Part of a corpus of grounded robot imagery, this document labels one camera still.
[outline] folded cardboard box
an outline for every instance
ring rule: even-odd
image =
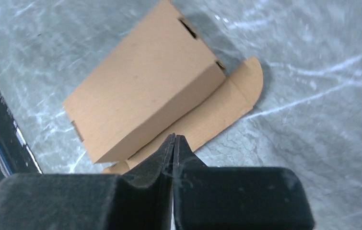
[[[263,72],[257,58],[251,57],[235,69],[226,81],[202,104],[174,122],[153,141],[125,161],[105,168],[103,173],[123,174],[141,163],[171,133],[184,135],[192,151],[225,130],[253,109],[263,87]]]
[[[109,170],[125,172],[168,132],[198,148],[253,107],[262,87],[258,60],[248,59],[227,79],[222,70],[183,15],[162,0],[64,108],[91,160],[121,161]]]

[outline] table surface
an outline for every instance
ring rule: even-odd
[[[62,101],[156,0],[0,0],[0,90],[45,173],[98,173]],[[317,229],[362,229],[362,1],[178,0],[233,70],[257,56],[253,111],[197,151],[209,166],[284,166]]]

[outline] cardboard flap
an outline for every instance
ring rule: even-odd
[[[171,133],[184,135],[192,151],[197,150],[248,113],[259,99],[262,87],[263,72],[260,62],[251,57],[233,71],[203,103],[169,126],[131,158],[106,168],[104,172],[127,172],[153,154]]]

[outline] cut-out slot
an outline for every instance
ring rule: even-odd
[[[217,60],[216,65],[218,65],[222,71],[226,70],[226,67],[224,66],[224,64],[221,61]]]
[[[185,27],[185,29],[188,30],[193,38],[198,39],[198,34],[192,30],[192,28],[188,25],[188,23],[186,23],[184,18],[179,18],[178,20]]]
[[[78,134],[79,139],[81,140],[81,142],[83,142],[83,141],[84,141],[83,136],[82,136],[82,134],[79,132],[78,127],[76,126],[75,121],[71,121],[70,123],[73,125],[73,127],[74,127],[76,133]]]

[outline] white vein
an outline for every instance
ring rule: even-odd
[[[57,3],[54,4],[54,7],[60,5],[64,0],[59,0]]]
[[[82,160],[82,158],[84,157],[85,154],[86,154],[86,151],[84,151],[84,152],[82,153],[82,155],[76,160],[76,162],[75,162],[74,164],[71,164],[71,165],[69,166],[69,173],[73,173],[73,171],[75,170],[76,166],[78,166],[79,161]]]
[[[55,118],[65,115],[65,111],[59,112],[57,115],[55,115]]]
[[[352,217],[355,217],[355,216],[359,216],[362,214],[362,209],[357,211],[357,212],[353,212],[352,214],[350,215],[347,215],[347,216],[344,216],[343,218],[352,218]]]
[[[287,13],[289,13],[292,9],[293,9],[293,7],[291,6],[291,7],[289,7],[288,9],[277,13],[276,15],[271,15],[271,16],[269,16],[269,17],[266,17],[266,18],[263,18],[263,19],[259,19],[259,20],[255,20],[255,21],[250,21],[250,22],[234,22],[232,25],[227,26],[227,28],[228,28],[229,30],[235,30],[235,29],[246,29],[246,30],[250,30],[250,29],[253,29],[253,27],[257,27],[257,26],[269,24],[270,22],[274,21],[276,18],[286,16]]]
[[[82,60],[82,58],[84,58],[85,56],[87,56],[89,53],[83,55],[82,57],[76,59],[75,61],[73,61],[70,65],[67,66],[67,69],[69,69],[71,66],[75,65],[76,62]]]
[[[308,102],[308,101],[316,100],[316,99],[321,98],[321,97],[323,97],[323,96],[325,96],[325,95],[327,95],[327,94],[329,94],[329,93],[332,93],[332,92],[341,90],[341,89],[343,89],[344,87],[349,86],[349,85],[351,85],[351,83],[347,82],[347,83],[344,83],[344,84],[342,84],[342,85],[339,85],[339,86],[330,88],[330,89],[326,90],[325,92],[321,92],[321,93],[315,94],[315,95],[313,95],[313,96],[310,96],[310,97],[307,97],[307,98],[303,98],[303,99],[301,99],[301,100],[298,100],[298,101],[295,101],[295,102],[292,102],[292,103],[283,105],[283,106],[281,106],[281,107],[274,108],[274,109],[270,109],[270,110],[266,110],[266,111],[263,111],[263,112],[260,112],[260,113],[256,113],[256,114],[253,114],[253,115],[249,115],[249,116],[243,117],[242,120],[250,120],[250,119],[255,118],[255,117],[258,117],[258,116],[266,116],[266,115],[269,115],[269,114],[277,113],[277,112],[279,112],[279,111],[281,111],[281,110],[284,110],[284,109],[287,109],[287,108],[291,108],[291,107],[297,106],[297,105],[299,105],[299,104],[302,104],[302,103],[305,103],[305,102]]]
[[[264,8],[264,5],[266,3],[268,3],[269,0],[261,0],[258,4],[256,4],[253,8],[251,8],[250,10],[248,11],[245,11],[243,13],[244,16],[250,16],[256,12],[258,12],[259,10],[262,10]]]
[[[307,70],[307,69],[301,69],[301,68],[296,68],[290,64],[287,65],[288,69],[291,71],[295,71],[299,74],[302,75],[306,75],[306,76],[323,76],[327,73],[332,73],[332,72],[336,72],[338,70],[342,70],[346,67],[349,67],[359,61],[362,60],[362,54],[348,58],[336,65],[324,68],[324,69],[320,69],[320,70]]]
[[[283,122],[282,122],[282,126],[284,126],[285,123],[287,122],[287,118],[288,118],[288,116],[290,115],[291,110],[292,110],[292,108],[290,108],[290,110],[288,111],[288,114],[285,116],[285,118],[284,118],[284,120],[283,120]]]
[[[19,16],[20,14],[26,12],[26,11],[27,11],[29,8],[31,8],[33,5],[34,5],[34,2],[31,2],[31,3],[30,3],[28,6],[26,6],[24,9],[21,9],[21,10],[17,11],[14,16],[16,17],[16,16]]]
[[[1,73],[0,73],[0,78],[2,77],[3,73],[7,72],[7,70],[10,68],[11,65],[12,65],[11,62],[9,62],[9,64],[6,66],[6,68],[4,68],[4,69],[1,71]]]

